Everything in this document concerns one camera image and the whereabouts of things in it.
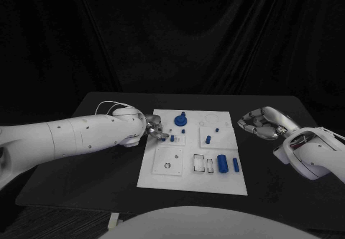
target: black backdrop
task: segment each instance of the black backdrop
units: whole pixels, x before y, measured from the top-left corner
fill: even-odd
[[[89,91],[294,95],[345,134],[343,13],[342,0],[2,0],[0,124],[70,117]]]

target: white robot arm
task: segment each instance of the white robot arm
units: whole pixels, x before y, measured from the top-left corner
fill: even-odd
[[[255,126],[246,124],[249,119]],[[265,140],[275,140],[278,136],[285,138],[272,154],[305,178],[314,180],[331,172],[345,183],[345,145],[336,139],[336,136],[345,139],[340,135],[323,127],[300,128],[271,107],[249,112],[238,125]]]
[[[131,106],[109,115],[90,115],[51,122],[0,126],[0,188],[33,166],[113,145],[135,146],[147,133],[161,133],[160,117],[142,115]]]

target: black table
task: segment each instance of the black table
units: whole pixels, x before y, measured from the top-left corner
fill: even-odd
[[[137,188],[147,137],[135,147],[115,146],[38,165],[15,203],[141,214],[174,206],[225,208],[259,215],[300,228],[343,231],[345,184],[333,174],[310,181],[272,155],[282,139],[265,141],[236,120],[271,106],[301,125],[316,123],[291,96],[204,96],[92,92],[73,117],[92,115],[100,101],[119,101],[142,113],[152,109],[229,111],[248,196]],[[103,103],[99,114],[112,104]]]

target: robotic hand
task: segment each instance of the robotic hand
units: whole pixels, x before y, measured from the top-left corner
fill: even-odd
[[[265,140],[284,137],[282,144],[272,150],[284,164],[310,180],[331,172],[345,183],[345,145],[334,138],[340,135],[323,127],[300,128],[287,115],[271,107],[249,112],[238,121],[239,127]]]
[[[125,108],[115,109],[112,116],[95,112],[51,122],[0,126],[0,189],[37,164],[118,144],[135,146],[144,134],[168,137],[157,115],[142,115],[132,106],[118,104]]]

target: blue cylinder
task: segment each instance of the blue cylinder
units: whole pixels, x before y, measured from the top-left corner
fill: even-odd
[[[206,137],[206,144],[210,142],[210,136]]]
[[[233,162],[235,172],[238,173],[239,172],[239,168],[238,168],[236,158],[232,158],[232,162]]]
[[[217,168],[220,173],[228,172],[228,162],[226,162],[226,157],[223,154],[217,155]]]

